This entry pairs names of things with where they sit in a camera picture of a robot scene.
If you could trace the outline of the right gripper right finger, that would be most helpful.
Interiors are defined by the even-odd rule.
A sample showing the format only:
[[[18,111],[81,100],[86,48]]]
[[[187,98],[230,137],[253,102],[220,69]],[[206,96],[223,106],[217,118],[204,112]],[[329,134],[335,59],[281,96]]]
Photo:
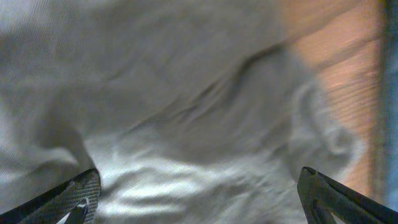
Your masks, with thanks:
[[[312,169],[303,167],[298,195],[310,224],[395,224],[397,212]]]

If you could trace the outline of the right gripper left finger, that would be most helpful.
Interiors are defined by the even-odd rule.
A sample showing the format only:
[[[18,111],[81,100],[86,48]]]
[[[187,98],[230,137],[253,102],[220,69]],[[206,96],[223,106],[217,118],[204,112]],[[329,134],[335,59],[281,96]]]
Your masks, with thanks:
[[[89,169],[38,197],[1,214],[1,223],[93,222],[101,195],[96,169]]]

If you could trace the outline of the grey shorts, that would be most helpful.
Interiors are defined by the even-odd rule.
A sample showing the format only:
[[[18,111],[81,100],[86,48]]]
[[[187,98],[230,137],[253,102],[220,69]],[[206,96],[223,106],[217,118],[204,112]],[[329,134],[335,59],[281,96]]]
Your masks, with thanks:
[[[305,223],[362,150],[275,1],[1,2],[2,212],[95,168],[95,223]]]

